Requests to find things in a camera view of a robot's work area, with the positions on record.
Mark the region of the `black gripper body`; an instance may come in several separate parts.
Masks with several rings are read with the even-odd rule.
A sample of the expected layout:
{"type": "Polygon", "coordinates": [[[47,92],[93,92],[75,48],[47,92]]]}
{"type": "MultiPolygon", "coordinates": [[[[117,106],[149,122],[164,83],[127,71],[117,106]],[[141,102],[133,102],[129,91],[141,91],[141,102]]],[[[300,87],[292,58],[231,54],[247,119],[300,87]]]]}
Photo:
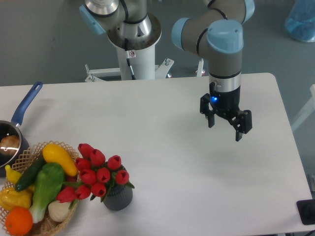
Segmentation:
{"type": "Polygon", "coordinates": [[[224,119],[233,119],[240,111],[240,87],[229,92],[218,92],[215,90],[215,83],[209,84],[210,104],[215,114],[224,119]]]}

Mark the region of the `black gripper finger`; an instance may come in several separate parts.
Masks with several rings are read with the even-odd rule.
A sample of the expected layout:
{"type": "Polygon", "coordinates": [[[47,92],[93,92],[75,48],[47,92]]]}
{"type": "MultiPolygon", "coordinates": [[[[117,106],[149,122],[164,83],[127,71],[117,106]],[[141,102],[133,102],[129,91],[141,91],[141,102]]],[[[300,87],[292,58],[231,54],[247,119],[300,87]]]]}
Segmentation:
{"type": "Polygon", "coordinates": [[[210,109],[210,98],[208,93],[200,98],[200,113],[207,119],[208,127],[212,128],[215,125],[215,112],[210,109]]]}
{"type": "Polygon", "coordinates": [[[252,129],[252,112],[251,110],[237,110],[228,121],[236,130],[235,140],[238,142],[243,134],[247,134],[252,129]]]}

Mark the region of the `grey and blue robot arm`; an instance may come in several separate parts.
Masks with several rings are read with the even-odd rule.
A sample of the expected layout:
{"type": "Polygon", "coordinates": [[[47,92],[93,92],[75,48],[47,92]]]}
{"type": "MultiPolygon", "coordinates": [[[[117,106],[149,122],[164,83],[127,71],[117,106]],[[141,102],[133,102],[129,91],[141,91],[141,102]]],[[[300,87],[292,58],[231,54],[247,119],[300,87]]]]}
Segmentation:
{"type": "MultiPolygon", "coordinates": [[[[197,19],[181,18],[171,40],[183,51],[208,62],[209,92],[200,99],[200,112],[209,127],[215,117],[229,122],[236,140],[252,128],[250,110],[240,110],[243,23],[254,13],[252,0],[207,0],[207,12],[197,19]]],[[[123,80],[157,77],[155,45],[161,37],[159,20],[145,0],[86,0],[79,8],[95,34],[107,34],[116,47],[123,80]]]]}

